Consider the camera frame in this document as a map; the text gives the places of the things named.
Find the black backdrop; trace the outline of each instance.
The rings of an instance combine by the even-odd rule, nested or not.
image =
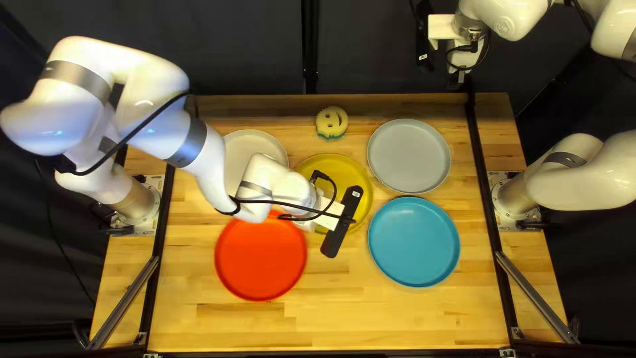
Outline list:
[[[198,94],[303,91],[296,0],[3,3],[37,43],[16,35],[10,26],[0,28],[0,108],[28,95],[47,53],[70,35],[165,57],[186,70]],[[436,13],[452,13],[457,4],[431,3]],[[319,9],[319,93],[445,90],[443,59],[436,59],[435,73],[415,66],[415,26],[407,0],[320,0]],[[515,113],[521,113],[518,126],[530,162],[574,131],[606,139],[634,128],[636,87],[608,59],[584,55],[565,84],[553,81],[588,40],[574,9],[556,5],[526,38],[511,43],[495,37],[487,60],[473,71],[478,91],[509,93]],[[550,86],[555,82],[561,85]],[[554,87],[550,98],[523,111],[546,86]],[[90,318],[90,303],[52,246],[32,157],[0,139],[2,168],[12,174],[3,176],[0,187],[1,208],[10,212],[2,218],[0,233],[1,284],[12,288],[0,294],[0,325]],[[105,239],[95,234],[99,223],[84,210],[88,201],[66,194],[53,191],[53,215],[73,224],[72,232],[59,235],[70,240],[66,245],[74,248],[71,255],[94,294]],[[636,269],[628,255],[636,248],[629,231],[634,206],[553,215],[554,220],[575,223],[548,231],[548,240],[568,317],[581,319],[583,340],[635,341],[631,302],[636,297]],[[40,259],[42,252],[51,259]]]

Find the smiley face sponge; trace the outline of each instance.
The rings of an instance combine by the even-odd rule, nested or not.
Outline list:
[[[342,137],[348,125],[347,112],[340,107],[327,107],[316,116],[316,131],[318,136],[325,140]]]

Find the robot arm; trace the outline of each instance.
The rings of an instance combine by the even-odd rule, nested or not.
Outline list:
[[[605,143],[572,134],[493,193],[497,211],[512,217],[537,205],[572,211],[629,204],[636,200],[636,130]]]
[[[469,29],[475,21],[483,22],[502,38],[518,41],[534,28],[552,3],[553,0],[460,0],[455,23],[458,29]]]
[[[113,112],[107,103],[114,83],[124,84]],[[109,143],[132,132],[159,107],[188,91],[186,74],[155,55],[96,39],[73,36],[60,41],[48,59],[32,94],[0,113],[0,126],[22,148],[40,155],[64,154],[81,171],[94,165]],[[163,110],[130,139],[133,146],[193,174],[202,194],[222,213],[248,222],[267,218],[271,203],[240,206],[225,192],[225,143],[221,135],[183,109],[185,98]],[[131,215],[144,216],[149,208],[147,190],[113,167],[112,159],[86,176],[56,173],[67,189],[82,192],[113,208],[124,205]],[[238,197],[243,200],[278,200],[323,210],[329,200],[300,174],[264,155],[248,165]],[[284,207],[295,216],[307,210]],[[339,215],[339,203],[327,211]],[[314,221],[333,230],[338,220],[322,215]],[[301,225],[311,229],[314,223]]]
[[[480,61],[488,28],[509,41],[525,37],[555,0],[460,0],[454,15],[429,15],[429,41],[450,40],[446,55],[453,73],[462,66],[469,72]],[[636,62],[636,0],[579,0],[597,20],[591,47],[615,59]]]

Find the butcher block tabletop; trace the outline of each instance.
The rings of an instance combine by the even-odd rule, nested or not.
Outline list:
[[[199,96],[188,109],[222,135],[259,129],[286,148],[289,167],[321,153],[350,157],[373,175],[366,147],[373,131],[395,118],[433,126],[450,147],[448,178],[418,195],[445,210],[460,238],[459,263],[443,282],[411,289],[387,278],[368,250],[373,214],[402,194],[372,178],[371,214],[348,233],[334,259],[320,253],[324,236],[306,234],[307,266],[296,286],[273,301],[244,301],[228,292],[214,268],[214,247],[232,219],[201,195],[195,179],[177,170],[159,272],[148,350],[247,352],[499,348],[508,345],[487,227],[467,128],[463,94]],[[488,170],[523,170],[525,160],[506,94],[478,94],[476,113]],[[316,113],[340,106],[346,134],[325,141]],[[130,174],[162,174],[165,163],[130,148]],[[543,233],[503,233],[504,252],[556,313],[563,304]],[[150,258],[152,237],[111,237],[93,317],[94,335]],[[518,324],[526,336],[558,341],[511,281]],[[139,331],[144,293],[135,300],[107,347],[129,345]]]

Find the plate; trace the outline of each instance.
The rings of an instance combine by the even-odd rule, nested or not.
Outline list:
[[[367,148],[369,167],[380,182],[404,194],[421,194],[444,182],[450,171],[450,149],[444,137],[415,119],[381,125]]]
[[[227,134],[225,140],[225,191],[235,196],[252,155],[266,154],[289,166],[285,147],[273,136],[257,129],[242,129]]]
[[[305,178],[309,179],[315,169],[327,174],[335,183],[338,189],[336,201],[342,201],[345,191],[353,185],[360,185],[364,194],[358,204],[354,220],[356,221],[349,227],[349,231],[353,231],[360,226],[371,211],[371,203],[373,202],[373,186],[369,176],[364,172],[364,168],[353,159],[340,154],[318,154],[309,157],[296,168]],[[331,199],[333,189],[331,183],[318,179],[316,186],[324,192],[324,196]],[[322,226],[316,227],[316,232],[326,234],[327,229]]]
[[[307,263],[305,236],[290,221],[270,212],[260,224],[233,219],[214,250],[221,282],[237,297],[270,301],[291,290]]]
[[[408,287],[442,282],[459,260],[459,235],[439,206],[421,197],[399,197],[371,220],[369,251],[380,270]]]

